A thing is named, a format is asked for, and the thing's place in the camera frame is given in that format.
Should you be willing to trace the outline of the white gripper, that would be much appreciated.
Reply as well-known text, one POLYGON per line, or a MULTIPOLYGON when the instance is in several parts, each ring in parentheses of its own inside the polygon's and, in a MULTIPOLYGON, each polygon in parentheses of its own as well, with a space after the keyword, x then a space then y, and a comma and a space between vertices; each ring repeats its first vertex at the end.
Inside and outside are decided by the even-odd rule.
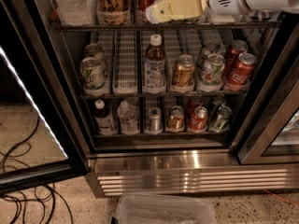
POLYGON ((150 23, 158 24, 197 18, 209 7, 218 15, 242 15, 249 12, 245 0, 157 0, 146 8, 150 23))

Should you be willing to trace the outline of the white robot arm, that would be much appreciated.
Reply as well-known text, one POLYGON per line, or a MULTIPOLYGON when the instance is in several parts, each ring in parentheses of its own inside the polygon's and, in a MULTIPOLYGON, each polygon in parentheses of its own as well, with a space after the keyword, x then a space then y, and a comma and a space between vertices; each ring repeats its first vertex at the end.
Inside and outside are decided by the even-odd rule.
POLYGON ((207 8, 217 15, 245 15, 256 10, 299 13, 299 0, 157 0, 146 8, 154 24, 200 17, 207 8))

